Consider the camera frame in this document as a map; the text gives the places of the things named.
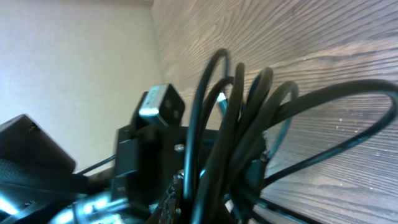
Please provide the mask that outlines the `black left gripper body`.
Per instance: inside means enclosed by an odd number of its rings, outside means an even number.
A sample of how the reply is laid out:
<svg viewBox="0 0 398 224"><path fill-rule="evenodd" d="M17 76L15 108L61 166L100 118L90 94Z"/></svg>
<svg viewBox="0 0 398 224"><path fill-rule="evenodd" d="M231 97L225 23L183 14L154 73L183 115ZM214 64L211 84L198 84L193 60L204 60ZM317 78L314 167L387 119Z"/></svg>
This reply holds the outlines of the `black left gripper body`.
<svg viewBox="0 0 398 224"><path fill-rule="evenodd" d="M118 129L111 198L126 199L130 206L148 208L164 196L173 175L184 167L186 126L150 124L139 116L141 96L129 125Z"/></svg>

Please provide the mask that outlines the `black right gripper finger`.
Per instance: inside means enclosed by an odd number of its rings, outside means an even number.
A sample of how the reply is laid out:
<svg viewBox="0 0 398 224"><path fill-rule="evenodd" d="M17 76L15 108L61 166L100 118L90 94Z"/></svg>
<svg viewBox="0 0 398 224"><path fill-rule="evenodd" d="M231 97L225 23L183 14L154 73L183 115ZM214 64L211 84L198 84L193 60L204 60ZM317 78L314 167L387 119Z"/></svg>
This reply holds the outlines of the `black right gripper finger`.
<svg viewBox="0 0 398 224"><path fill-rule="evenodd" d="M154 213L150 216L149 224L181 223L182 192L183 175L175 174L164 197L158 203Z"/></svg>

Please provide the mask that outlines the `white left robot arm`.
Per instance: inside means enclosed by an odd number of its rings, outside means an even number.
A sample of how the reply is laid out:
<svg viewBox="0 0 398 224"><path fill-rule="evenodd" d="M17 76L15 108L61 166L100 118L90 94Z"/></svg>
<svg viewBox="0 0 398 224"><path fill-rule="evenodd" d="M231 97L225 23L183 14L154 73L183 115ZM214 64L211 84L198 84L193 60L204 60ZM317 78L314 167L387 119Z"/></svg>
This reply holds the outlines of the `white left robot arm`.
<svg viewBox="0 0 398 224"><path fill-rule="evenodd" d="M1 126L2 223L180 223L185 127L158 129L134 113L118 131L115 166L91 177L26 115Z"/></svg>

